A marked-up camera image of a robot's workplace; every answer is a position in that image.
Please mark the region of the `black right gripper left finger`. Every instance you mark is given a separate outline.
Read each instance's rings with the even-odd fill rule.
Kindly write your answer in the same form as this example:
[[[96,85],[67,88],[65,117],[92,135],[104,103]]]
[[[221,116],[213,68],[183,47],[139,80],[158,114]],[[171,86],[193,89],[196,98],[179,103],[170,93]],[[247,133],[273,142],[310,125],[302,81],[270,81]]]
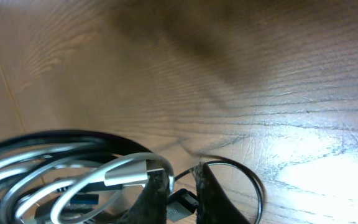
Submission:
[[[148,183],[135,204],[126,213],[126,223],[166,224],[169,176],[166,165],[152,162]]]

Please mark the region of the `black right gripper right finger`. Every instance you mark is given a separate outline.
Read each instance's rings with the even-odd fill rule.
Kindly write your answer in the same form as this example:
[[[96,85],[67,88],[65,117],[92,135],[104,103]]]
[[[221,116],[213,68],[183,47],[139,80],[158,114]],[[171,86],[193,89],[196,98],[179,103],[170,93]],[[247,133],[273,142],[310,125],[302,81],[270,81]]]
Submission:
[[[194,168],[198,198],[197,224],[250,224],[231,203],[206,164]]]

